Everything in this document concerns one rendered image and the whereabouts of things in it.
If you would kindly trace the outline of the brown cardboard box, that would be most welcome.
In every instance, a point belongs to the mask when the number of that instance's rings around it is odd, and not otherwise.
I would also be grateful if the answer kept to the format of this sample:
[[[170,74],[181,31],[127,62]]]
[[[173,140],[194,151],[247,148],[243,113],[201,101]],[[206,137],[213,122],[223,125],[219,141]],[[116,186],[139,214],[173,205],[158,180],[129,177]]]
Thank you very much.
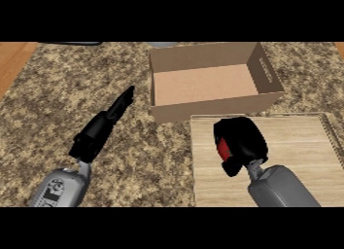
[[[259,42],[154,49],[150,65],[151,113],[160,124],[194,115],[263,112],[284,95]]]

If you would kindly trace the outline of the dark flat object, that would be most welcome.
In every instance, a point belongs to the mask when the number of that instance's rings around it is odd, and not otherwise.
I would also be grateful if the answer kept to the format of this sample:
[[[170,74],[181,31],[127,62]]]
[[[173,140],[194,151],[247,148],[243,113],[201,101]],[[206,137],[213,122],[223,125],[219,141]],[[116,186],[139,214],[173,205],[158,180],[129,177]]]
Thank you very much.
[[[52,45],[70,45],[70,46],[99,46],[104,42],[39,42],[42,44]]]

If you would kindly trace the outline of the pale wooden tray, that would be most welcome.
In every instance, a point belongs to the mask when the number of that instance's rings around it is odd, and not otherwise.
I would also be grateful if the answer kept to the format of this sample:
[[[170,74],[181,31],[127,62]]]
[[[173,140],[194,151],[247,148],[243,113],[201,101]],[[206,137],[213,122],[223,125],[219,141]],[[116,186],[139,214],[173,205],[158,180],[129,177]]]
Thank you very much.
[[[249,172],[229,177],[215,141],[219,116],[191,118],[194,194],[203,207],[246,206],[256,202],[249,194]],[[344,207],[344,151],[324,113],[277,114],[253,119],[269,145],[266,167],[287,166],[324,207]]]

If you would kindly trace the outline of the red tomato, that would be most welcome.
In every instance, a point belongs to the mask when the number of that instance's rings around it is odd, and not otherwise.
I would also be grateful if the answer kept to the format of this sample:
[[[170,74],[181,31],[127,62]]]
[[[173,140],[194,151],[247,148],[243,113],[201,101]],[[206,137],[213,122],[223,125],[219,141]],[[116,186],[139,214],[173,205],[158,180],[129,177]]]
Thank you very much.
[[[222,156],[222,160],[228,161],[228,159],[231,157],[231,151],[229,151],[225,139],[220,140],[217,149],[219,149],[219,154]]]

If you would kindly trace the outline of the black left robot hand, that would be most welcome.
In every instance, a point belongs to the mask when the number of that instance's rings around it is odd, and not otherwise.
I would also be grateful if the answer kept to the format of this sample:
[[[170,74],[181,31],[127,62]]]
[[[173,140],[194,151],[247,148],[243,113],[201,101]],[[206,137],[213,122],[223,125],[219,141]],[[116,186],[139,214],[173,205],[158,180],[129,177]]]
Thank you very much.
[[[133,103],[133,91],[135,87],[130,87],[123,92],[110,109],[93,117],[83,131],[74,137],[70,156],[86,163],[93,162],[102,151],[114,126],[129,105]]]

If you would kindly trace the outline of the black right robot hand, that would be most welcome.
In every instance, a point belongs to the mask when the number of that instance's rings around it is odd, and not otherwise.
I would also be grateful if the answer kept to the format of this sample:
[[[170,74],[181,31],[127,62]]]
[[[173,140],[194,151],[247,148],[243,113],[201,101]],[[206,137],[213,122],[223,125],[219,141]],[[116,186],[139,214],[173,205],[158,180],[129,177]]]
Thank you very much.
[[[251,161],[269,160],[269,146],[253,120],[247,117],[220,119],[215,123],[216,146],[222,139],[231,151],[228,161],[222,161],[222,168],[226,175],[234,177]]]

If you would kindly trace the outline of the grey rounded object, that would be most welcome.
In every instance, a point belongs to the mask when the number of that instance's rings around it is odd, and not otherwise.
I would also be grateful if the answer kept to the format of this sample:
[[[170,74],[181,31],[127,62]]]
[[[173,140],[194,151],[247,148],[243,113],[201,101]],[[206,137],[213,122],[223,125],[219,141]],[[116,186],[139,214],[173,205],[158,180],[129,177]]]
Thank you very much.
[[[154,48],[169,48],[176,46],[178,42],[147,42]]]

